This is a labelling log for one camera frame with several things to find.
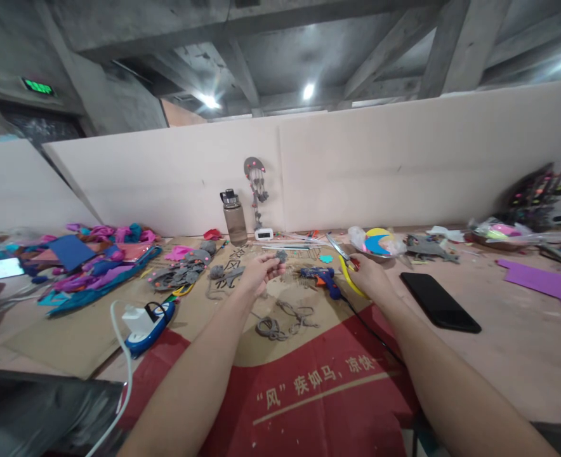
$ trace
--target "hand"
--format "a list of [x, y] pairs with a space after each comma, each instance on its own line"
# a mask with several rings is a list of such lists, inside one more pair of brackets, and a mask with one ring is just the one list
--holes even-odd
[[284, 274], [285, 269], [285, 264], [275, 254], [256, 257], [244, 269], [237, 290], [257, 298], [266, 290], [268, 281]]
[[368, 259], [363, 254], [352, 254], [353, 258], [359, 262], [359, 271], [354, 272], [348, 269], [348, 274], [352, 282], [372, 300], [386, 302], [388, 299], [397, 296], [393, 286], [390, 284], [386, 272], [382, 265]]

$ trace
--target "green exit sign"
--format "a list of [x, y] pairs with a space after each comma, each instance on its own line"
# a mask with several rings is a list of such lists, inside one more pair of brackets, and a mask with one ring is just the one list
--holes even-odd
[[25, 87], [33, 92], [39, 92], [45, 95], [56, 96], [56, 92], [52, 86], [48, 86], [47, 84], [43, 83], [36, 83], [35, 81], [31, 81], [27, 78], [22, 78], [22, 82], [24, 83]]

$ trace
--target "wooden table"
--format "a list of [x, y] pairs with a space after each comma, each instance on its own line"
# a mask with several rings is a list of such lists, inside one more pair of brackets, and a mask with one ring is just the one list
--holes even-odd
[[[437, 260], [414, 265], [434, 276], [482, 326], [480, 334], [439, 329], [430, 324], [407, 291], [399, 274], [410, 271], [401, 262], [385, 265], [391, 283], [410, 306], [450, 347], [488, 379], [528, 420], [561, 423], [561, 304], [556, 298], [505, 282], [506, 269], [495, 260], [507, 258], [561, 273], [561, 264], [536, 251], [502, 253], [477, 244], [458, 245], [461, 264]], [[0, 369], [26, 373], [63, 373], [4, 348], [2, 344], [42, 319], [46, 307], [19, 303], [0, 318]], [[140, 360], [133, 362], [136, 369]], [[100, 380], [126, 380], [126, 361], [117, 353], [98, 372]]]

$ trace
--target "black smartphone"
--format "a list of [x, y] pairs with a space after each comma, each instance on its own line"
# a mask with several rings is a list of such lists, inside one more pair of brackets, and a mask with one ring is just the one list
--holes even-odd
[[401, 273], [400, 277], [437, 327], [469, 333], [481, 332], [482, 328], [475, 319], [431, 275]]

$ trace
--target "purple foam sheet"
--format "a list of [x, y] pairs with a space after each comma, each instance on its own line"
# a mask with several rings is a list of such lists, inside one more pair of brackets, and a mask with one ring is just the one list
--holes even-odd
[[505, 259], [498, 260], [497, 263], [501, 267], [509, 269], [505, 281], [559, 298], [561, 301], [561, 274], [528, 267]]

